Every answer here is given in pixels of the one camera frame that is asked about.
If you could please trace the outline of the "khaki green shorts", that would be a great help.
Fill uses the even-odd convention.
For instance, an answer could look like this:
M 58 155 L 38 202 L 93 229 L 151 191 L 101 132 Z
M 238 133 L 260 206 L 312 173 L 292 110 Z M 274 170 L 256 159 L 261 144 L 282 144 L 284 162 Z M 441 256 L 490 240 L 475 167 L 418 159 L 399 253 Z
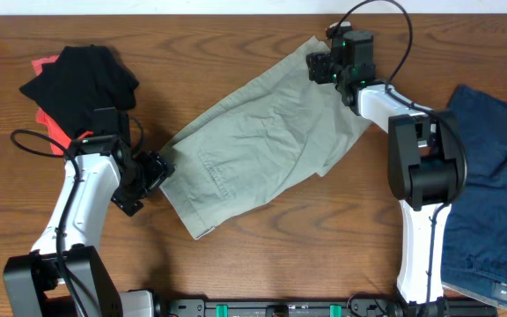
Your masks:
M 175 170 L 160 188 L 194 239 L 325 175 L 370 126 L 333 85 L 309 80 L 305 58 L 328 50 L 311 38 L 161 149 Z

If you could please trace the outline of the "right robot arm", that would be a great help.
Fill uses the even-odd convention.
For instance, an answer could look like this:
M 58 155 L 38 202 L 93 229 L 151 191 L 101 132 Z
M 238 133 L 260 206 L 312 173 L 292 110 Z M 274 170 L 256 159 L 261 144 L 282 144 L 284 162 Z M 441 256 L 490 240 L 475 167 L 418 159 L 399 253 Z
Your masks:
M 403 233 L 393 300 L 351 302 L 353 316 L 445 316 L 441 260 L 446 219 L 464 187 L 467 158 L 450 111 L 436 112 L 377 79 L 373 34 L 348 22 L 326 30 L 328 53 L 306 57 L 313 82 L 333 84 L 342 103 L 388 135 L 387 178 Z

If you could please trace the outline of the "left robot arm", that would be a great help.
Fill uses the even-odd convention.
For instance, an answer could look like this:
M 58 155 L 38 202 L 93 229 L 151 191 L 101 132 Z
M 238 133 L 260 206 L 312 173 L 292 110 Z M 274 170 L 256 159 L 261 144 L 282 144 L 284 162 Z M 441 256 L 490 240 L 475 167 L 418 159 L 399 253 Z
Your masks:
M 4 286 L 16 316 L 159 316 L 150 290 L 119 292 L 99 257 L 107 209 L 134 216 L 174 167 L 155 151 L 130 146 L 132 122 L 114 107 L 97 109 L 92 135 L 63 149 L 65 178 L 42 235 L 10 258 Z

